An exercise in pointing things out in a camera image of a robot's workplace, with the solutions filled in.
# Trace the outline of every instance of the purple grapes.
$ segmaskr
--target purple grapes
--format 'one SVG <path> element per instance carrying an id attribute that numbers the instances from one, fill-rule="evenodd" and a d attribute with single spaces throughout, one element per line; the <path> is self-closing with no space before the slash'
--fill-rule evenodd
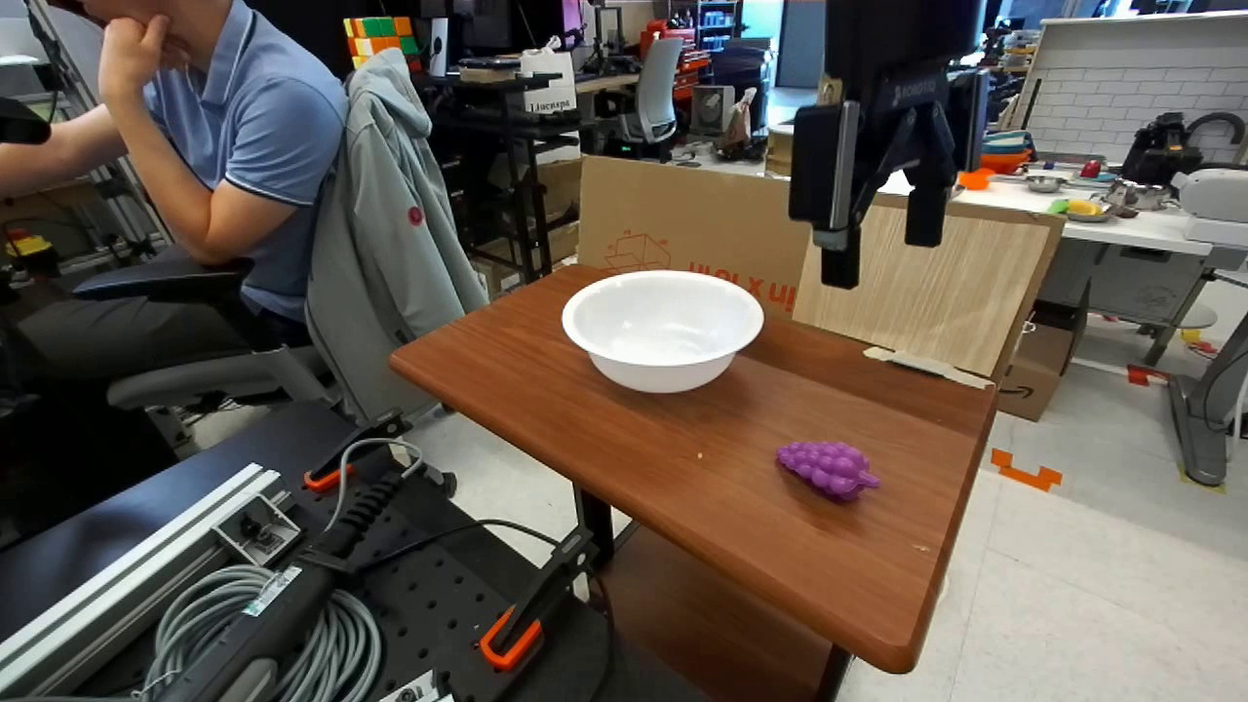
<path id="1" fill-rule="evenodd" d="M 869 474 L 869 460 L 859 445 L 843 440 L 794 440 L 781 445 L 777 453 L 781 470 L 812 483 L 820 495 L 852 504 L 860 492 L 881 487 L 881 479 Z"/>

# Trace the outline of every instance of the person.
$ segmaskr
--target person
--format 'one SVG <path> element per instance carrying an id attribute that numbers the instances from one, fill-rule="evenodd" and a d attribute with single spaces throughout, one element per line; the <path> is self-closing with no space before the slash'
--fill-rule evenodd
<path id="1" fill-rule="evenodd" d="M 0 194 L 130 155 L 178 252 L 251 259 L 241 300 L 299 335 L 317 200 L 348 90 L 244 0 L 87 0 L 104 28 L 89 114 L 45 145 L 0 145 Z M 244 353 L 205 305 L 58 300 L 19 326 L 56 383 L 110 383 Z"/>

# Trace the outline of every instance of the white bowl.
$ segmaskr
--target white bowl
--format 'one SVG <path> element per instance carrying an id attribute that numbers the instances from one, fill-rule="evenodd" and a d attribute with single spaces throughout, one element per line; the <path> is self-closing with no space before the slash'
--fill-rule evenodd
<path id="1" fill-rule="evenodd" d="M 713 383 L 761 328 L 765 307 L 745 288 L 682 271 L 616 272 L 560 307 L 560 333 L 594 369 L 639 395 Z"/>

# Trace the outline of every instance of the orange clip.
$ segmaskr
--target orange clip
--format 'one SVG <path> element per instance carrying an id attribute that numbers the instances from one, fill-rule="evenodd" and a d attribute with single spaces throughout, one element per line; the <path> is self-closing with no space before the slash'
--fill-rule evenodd
<path id="1" fill-rule="evenodd" d="M 992 450 L 992 465 L 1014 479 L 1014 483 L 1031 483 L 1037 492 L 1053 492 L 1060 483 L 1060 474 L 1053 474 L 1050 465 L 1041 465 L 1037 474 L 1025 474 L 1014 465 L 1014 453 Z"/>
<path id="2" fill-rule="evenodd" d="M 531 660 L 531 651 L 539 651 L 542 645 L 542 619 L 531 619 L 516 639 L 511 648 L 494 648 L 494 638 L 508 630 L 516 608 L 508 608 L 481 639 L 474 639 L 474 651 L 483 664 L 491 664 L 494 673 L 516 673 L 520 664 Z"/>
<path id="3" fill-rule="evenodd" d="M 312 495 L 332 495 L 332 492 L 340 492 L 340 479 L 344 479 L 344 470 L 304 474 L 304 492 L 312 492 Z"/>

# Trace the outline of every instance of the wire bundle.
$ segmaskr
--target wire bundle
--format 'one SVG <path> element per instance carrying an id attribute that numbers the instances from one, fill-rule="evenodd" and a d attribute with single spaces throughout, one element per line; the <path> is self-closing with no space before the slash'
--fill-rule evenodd
<path id="1" fill-rule="evenodd" d="M 187 673 L 273 577 L 273 570 L 226 566 L 178 593 L 154 623 L 154 660 L 144 692 Z M 362 702 L 379 673 L 379 619 L 357 596 L 340 588 L 321 614 L 304 651 L 283 668 L 278 696 L 283 702 Z"/>

